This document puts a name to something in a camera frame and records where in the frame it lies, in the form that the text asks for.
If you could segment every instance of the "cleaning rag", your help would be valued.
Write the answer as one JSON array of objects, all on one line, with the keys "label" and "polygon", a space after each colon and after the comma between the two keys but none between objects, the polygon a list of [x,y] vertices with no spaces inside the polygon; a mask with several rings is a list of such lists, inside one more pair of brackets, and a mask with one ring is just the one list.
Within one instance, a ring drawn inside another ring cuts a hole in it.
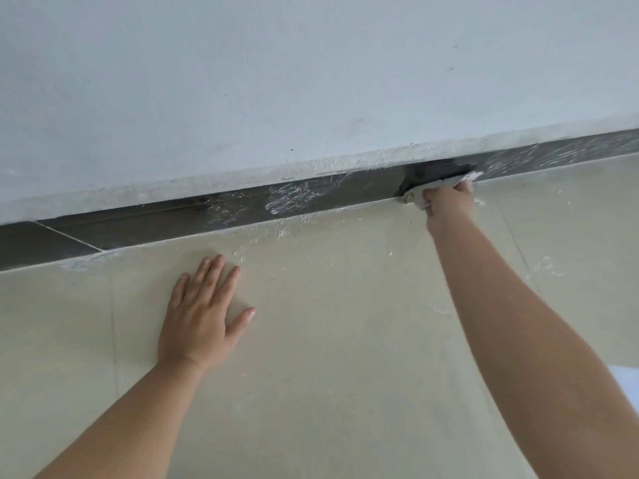
[{"label": "cleaning rag", "polygon": [[434,190],[435,188],[441,188],[442,186],[454,187],[464,180],[473,181],[484,174],[483,171],[471,171],[465,175],[453,176],[443,180],[432,181],[427,184],[421,184],[404,193],[402,199],[405,204],[414,203],[417,208],[424,210],[430,206],[430,202],[424,199],[424,190]]}]

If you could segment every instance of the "wall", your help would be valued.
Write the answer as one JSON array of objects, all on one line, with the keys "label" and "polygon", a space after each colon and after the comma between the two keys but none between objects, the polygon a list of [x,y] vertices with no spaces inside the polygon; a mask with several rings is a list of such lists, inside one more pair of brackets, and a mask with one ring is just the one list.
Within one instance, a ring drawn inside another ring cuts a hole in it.
[{"label": "wall", "polygon": [[637,127],[638,9],[0,0],[0,219]]}]

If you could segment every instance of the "floor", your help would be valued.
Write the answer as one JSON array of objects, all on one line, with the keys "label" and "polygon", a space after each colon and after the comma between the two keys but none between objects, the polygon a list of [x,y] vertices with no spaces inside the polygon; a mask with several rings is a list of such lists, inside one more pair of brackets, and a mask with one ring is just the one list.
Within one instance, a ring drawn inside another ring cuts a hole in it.
[{"label": "floor", "polygon": [[[639,368],[639,156],[478,185],[476,221],[611,366]],[[472,360],[425,218],[396,201],[0,273],[0,476],[28,478],[153,364],[169,290],[244,267],[250,330],[171,477],[532,473]]]}]

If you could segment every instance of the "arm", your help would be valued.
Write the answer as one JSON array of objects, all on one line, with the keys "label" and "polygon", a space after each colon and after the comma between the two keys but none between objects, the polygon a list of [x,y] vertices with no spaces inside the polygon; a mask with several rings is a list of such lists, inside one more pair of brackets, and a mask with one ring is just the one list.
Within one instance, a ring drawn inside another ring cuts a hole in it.
[{"label": "arm", "polygon": [[466,183],[424,196],[472,354],[539,478],[636,477],[639,419],[603,362],[475,226]]},{"label": "arm", "polygon": [[223,269],[218,255],[206,257],[191,281],[182,274],[164,319],[157,364],[36,479],[166,477],[202,378],[222,364],[255,313],[246,309],[225,326],[240,268],[216,290]]}]

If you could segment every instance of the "hand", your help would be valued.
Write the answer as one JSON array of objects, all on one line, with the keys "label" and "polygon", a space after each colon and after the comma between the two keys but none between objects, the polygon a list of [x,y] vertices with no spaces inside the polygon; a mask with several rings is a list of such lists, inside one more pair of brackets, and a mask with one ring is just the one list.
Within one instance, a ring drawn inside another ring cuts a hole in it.
[{"label": "hand", "polygon": [[455,188],[424,190],[424,199],[431,205],[426,208],[428,231],[431,235],[443,230],[452,218],[471,218],[475,198],[470,191],[470,183],[462,181]]},{"label": "hand", "polygon": [[224,256],[204,257],[193,279],[185,273],[173,288],[158,344],[158,363],[190,361],[202,372],[221,365],[251,322],[255,308],[244,309],[227,327],[224,323],[240,268],[234,267],[217,287]]}]

